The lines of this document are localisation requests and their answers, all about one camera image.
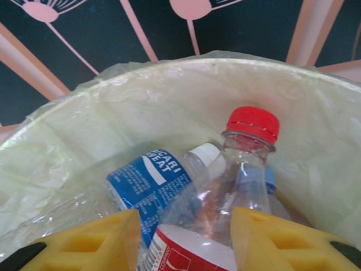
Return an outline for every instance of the garbage bag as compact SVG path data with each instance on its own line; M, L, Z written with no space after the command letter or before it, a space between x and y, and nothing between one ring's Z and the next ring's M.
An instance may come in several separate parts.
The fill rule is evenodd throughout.
M239 53L115 65L0 146L0 235L152 148L221 142L232 110L257 106L280 119L269 158L279 190L315 227L361 247L360 104L359 84Z

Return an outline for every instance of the red bottle cap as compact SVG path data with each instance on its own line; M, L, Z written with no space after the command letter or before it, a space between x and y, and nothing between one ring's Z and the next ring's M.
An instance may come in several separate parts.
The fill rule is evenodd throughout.
M275 144L280 129L277 117L266 110L244 106L233 111L227 123L227 131L240 131L260 137Z

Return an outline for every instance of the red label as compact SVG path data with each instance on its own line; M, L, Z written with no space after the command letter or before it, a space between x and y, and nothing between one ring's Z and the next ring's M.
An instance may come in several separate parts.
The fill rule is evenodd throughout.
M176 244L166 237L159 229L153 237L149 252L153 258L151 270L157 271L227 271L205 259L195 255L189 250Z

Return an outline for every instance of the white bottle cap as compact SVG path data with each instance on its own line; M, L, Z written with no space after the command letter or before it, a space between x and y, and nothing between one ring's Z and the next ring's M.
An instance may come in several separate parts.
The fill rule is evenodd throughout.
M194 148L190 152L197 155L204 165L208 167L213 161L215 161L220 153L220 150L211 143L205 143Z

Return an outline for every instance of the pocari sweat label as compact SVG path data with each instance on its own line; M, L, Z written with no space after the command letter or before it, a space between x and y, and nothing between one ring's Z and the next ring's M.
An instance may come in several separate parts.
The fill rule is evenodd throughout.
M138 209L142 237L147 247L164 209L191 179L166 150L142 155L108 175L107 180L128 209Z

